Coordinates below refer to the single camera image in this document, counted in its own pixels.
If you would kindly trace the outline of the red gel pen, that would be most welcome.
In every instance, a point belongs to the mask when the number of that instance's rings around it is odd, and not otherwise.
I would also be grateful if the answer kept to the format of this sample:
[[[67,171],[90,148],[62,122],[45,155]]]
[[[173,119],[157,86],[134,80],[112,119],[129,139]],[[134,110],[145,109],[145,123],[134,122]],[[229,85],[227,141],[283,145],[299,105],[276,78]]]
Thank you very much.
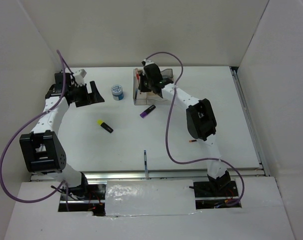
[[[136,92],[137,92],[138,94],[141,94],[141,91],[139,90],[140,80],[141,80],[141,73],[142,73],[142,70],[141,70],[141,69],[138,69],[138,68],[135,69]]]

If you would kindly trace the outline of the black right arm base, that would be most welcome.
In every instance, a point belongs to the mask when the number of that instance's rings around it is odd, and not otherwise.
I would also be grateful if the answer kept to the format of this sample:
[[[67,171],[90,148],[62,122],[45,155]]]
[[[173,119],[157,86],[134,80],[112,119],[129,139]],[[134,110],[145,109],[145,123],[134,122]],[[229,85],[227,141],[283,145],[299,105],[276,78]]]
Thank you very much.
[[[189,188],[194,192],[197,210],[241,207],[240,202],[234,203],[239,198],[234,180],[221,190],[217,190],[209,181],[194,181]]]

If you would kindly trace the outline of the blue clear pen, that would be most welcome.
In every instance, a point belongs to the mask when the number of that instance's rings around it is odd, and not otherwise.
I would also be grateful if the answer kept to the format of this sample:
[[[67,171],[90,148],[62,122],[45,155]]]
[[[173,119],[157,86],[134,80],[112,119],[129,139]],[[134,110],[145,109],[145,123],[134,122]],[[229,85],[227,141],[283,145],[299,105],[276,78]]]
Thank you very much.
[[[144,174],[145,174],[145,179],[149,180],[149,171],[148,171],[148,165],[147,165],[147,151],[143,151],[143,160],[144,160]]]

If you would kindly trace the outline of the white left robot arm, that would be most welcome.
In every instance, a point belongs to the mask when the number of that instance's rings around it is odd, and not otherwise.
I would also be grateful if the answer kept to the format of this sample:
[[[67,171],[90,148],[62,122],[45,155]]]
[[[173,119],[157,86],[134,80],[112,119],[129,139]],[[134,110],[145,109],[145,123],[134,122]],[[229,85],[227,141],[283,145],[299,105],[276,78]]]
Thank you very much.
[[[63,97],[60,96],[62,89],[49,91],[45,98],[43,115],[30,133],[22,134],[19,138],[27,170],[64,181],[69,192],[80,200],[90,195],[90,186],[85,174],[67,163],[67,154],[58,138],[58,131],[70,104],[74,103],[78,108],[105,101],[96,83],[90,81],[89,85],[91,93],[88,92],[86,84],[68,87]]]

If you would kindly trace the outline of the round blue white tin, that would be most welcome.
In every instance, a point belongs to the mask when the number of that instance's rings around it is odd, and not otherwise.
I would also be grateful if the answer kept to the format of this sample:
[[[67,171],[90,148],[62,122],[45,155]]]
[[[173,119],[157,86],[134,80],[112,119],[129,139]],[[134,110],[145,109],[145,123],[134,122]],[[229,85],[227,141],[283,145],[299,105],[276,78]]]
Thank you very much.
[[[111,94],[114,100],[120,101],[124,98],[123,87],[119,84],[115,84],[111,87]]]

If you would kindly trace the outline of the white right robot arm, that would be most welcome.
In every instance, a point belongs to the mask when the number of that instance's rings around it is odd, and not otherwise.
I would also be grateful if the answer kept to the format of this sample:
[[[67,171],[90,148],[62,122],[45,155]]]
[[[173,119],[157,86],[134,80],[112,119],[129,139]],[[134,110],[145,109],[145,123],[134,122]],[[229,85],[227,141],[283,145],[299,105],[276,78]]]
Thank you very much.
[[[226,168],[228,164],[221,160],[216,139],[217,121],[210,101],[206,98],[195,98],[177,87],[177,83],[171,78],[164,78],[159,66],[153,61],[145,59],[142,61],[142,66],[143,71],[139,74],[139,91],[152,92],[162,99],[171,101],[165,129],[165,148],[168,157],[179,165],[205,161],[210,192],[215,196],[221,196],[226,192],[231,177]],[[169,126],[175,105],[185,111],[188,133],[193,139],[203,141],[210,154],[209,157],[186,162],[177,161],[172,157],[169,150]]]

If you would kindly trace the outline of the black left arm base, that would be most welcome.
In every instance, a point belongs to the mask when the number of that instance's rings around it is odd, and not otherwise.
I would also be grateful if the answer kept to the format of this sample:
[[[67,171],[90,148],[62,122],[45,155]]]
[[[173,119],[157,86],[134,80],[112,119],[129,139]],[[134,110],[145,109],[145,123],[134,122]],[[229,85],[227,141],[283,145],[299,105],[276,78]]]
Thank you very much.
[[[84,193],[76,195],[71,190],[59,190],[58,212],[89,212],[93,216],[103,217],[105,211],[106,184],[89,184]]]

